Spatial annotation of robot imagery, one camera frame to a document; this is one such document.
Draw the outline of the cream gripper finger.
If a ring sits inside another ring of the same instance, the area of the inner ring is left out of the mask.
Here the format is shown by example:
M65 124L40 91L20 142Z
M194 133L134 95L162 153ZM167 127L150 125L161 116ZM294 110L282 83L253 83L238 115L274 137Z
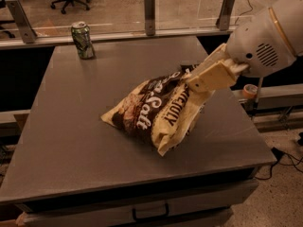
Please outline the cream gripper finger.
M214 63L220 60L226 60L227 58L228 53L226 52L226 44L221 44L210 55L208 55L205 60L195 68L195 70L198 72L204 71Z
M205 67L202 64L195 68L186 80L189 89L195 93L204 93L234 85L236 77L223 61Z

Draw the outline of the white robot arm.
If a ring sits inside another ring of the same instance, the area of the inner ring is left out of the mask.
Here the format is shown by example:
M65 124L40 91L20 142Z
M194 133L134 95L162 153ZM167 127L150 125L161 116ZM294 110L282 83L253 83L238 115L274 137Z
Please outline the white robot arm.
M277 0L235 29L187 77L195 93L236 83L238 76L263 78L294 63L303 54L303 0Z

